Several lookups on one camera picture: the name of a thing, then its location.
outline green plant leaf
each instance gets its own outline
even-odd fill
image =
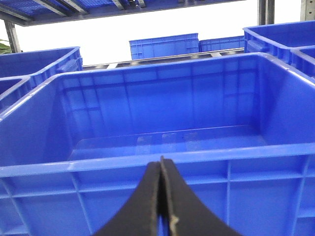
[[[7,53],[12,53],[11,49],[0,49],[0,55],[7,54]]]
[[[10,46],[0,43],[0,49],[9,49]]]

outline crate handle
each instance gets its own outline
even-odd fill
[[[255,52],[265,53],[268,51],[268,47],[264,46],[262,43],[259,43],[258,41],[248,40],[247,51],[251,53],[255,53]]]
[[[77,70],[82,70],[82,58],[69,60],[66,64],[57,69],[57,73],[59,74]]]

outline blue storage bin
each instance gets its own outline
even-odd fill
[[[129,43],[133,60],[199,52],[197,33],[132,40]]]
[[[208,52],[231,48],[243,48],[244,36],[235,36],[228,38],[214,38],[199,41],[199,51]]]
[[[315,46],[292,49],[292,64],[295,68],[315,78]]]
[[[313,236],[313,82],[260,53],[53,76],[0,115],[0,233],[91,235],[164,155],[241,234]]]
[[[266,52],[292,63],[291,49],[315,45],[315,21],[244,28],[245,52]]]
[[[60,48],[0,55],[0,78],[28,75],[32,88],[49,77],[82,70],[80,48]]]
[[[7,90],[0,92],[0,113],[49,77],[78,70],[82,70],[79,47],[0,55],[0,86]],[[21,76],[28,78],[27,83]]]
[[[31,90],[29,76],[0,78],[0,113]]]

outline metal shelf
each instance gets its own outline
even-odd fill
[[[20,0],[18,4],[0,1],[0,19],[33,26],[231,1],[240,0],[101,0],[97,4],[92,0]]]
[[[167,63],[167,62],[193,60],[193,59],[214,58],[214,57],[221,57],[221,56],[226,56],[226,55],[240,54],[243,52],[244,52],[244,48],[234,48],[234,49],[227,49],[227,50],[218,50],[218,51],[210,51],[210,52],[203,52],[203,53],[191,53],[191,54],[160,57],[160,58],[129,60],[129,61],[123,61],[123,62],[108,63],[108,64],[86,65],[86,66],[83,66],[83,70],[113,69],[113,68],[119,68],[119,67],[138,66],[138,65],[146,65],[146,64],[157,64],[157,63]]]

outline shelf support bar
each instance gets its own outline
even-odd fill
[[[66,10],[64,10],[63,8],[61,8],[59,6],[56,6],[56,5],[52,4],[48,0],[33,0],[33,1],[35,1],[38,4],[43,5],[47,9],[57,13],[60,16],[68,16],[68,13],[67,13]]]
[[[144,2],[144,0],[138,0],[140,7],[146,7],[146,3]]]
[[[18,36],[16,34],[15,25],[10,21],[4,21],[6,33],[8,34],[11,51],[13,53],[20,53],[20,44],[18,40]]]
[[[315,20],[315,0],[301,0],[301,21]]]
[[[268,25],[275,22],[275,0],[258,0],[258,24]]]
[[[121,0],[113,0],[113,3],[116,5],[116,7],[117,7],[119,10],[125,10],[125,7],[123,6]]]
[[[88,14],[87,10],[85,10],[82,6],[80,6],[75,0],[56,0],[56,1],[69,9],[80,12],[82,14]]]

